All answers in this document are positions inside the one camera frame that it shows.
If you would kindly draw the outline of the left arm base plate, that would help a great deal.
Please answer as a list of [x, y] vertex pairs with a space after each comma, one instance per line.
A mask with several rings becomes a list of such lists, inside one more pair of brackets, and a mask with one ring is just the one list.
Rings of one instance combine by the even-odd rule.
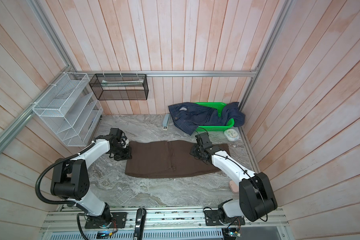
[[127, 220], [127, 212], [111, 212], [111, 218], [104, 216], [88, 216], [85, 229], [109, 229], [124, 228]]

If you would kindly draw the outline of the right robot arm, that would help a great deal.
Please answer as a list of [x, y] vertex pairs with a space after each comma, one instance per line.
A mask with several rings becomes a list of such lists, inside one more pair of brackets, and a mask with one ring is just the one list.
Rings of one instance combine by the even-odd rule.
[[219, 220], [225, 222], [231, 218], [245, 217], [251, 222], [259, 219], [266, 222], [268, 219], [263, 217], [278, 208], [268, 176], [242, 166], [226, 151], [214, 145], [206, 132], [197, 134], [196, 141], [190, 154], [223, 171], [239, 187], [238, 200], [228, 200], [218, 206]]

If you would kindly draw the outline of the brown trousers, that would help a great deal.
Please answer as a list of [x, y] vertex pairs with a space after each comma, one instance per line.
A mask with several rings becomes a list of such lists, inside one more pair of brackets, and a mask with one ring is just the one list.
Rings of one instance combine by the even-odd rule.
[[194, 143], [186, 141], [130, 142], [132, 158], [125, 174], [135, 178], [186, 178], [219, 172], [191, 155]]

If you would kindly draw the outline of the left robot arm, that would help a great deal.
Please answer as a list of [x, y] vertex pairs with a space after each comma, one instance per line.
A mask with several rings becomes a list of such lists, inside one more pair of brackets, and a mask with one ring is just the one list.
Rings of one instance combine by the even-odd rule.
[[[108, 135], [100, 135], [80, 152], [60, 158], [48, 166], [38, 177], [35, 184], [36, 196], [50, 205], [73, 205], [83, 211], [88, 222], [98, 228], [108, 228], [115, 224], [110, 206], [101, 201], [90, 190], [88, 168], [102, 155], [108, 154], [115, 161], [124, 161], [132, 157], [129, 140], [118, 128], [111, 128]], [[59, 197], [59, 201], [49, 200], [41, 192], [44, 176], [53, 171], [50, 192]]]

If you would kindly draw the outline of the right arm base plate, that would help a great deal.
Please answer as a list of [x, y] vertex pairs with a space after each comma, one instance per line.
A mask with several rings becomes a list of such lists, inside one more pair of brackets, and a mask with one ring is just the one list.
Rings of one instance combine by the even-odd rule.
[[207, 226], [244, 226], [245, 219], [243, 217], [228, 217], [221, 209], [212, 210], [211, 208], [204, 208], [205, 221]]

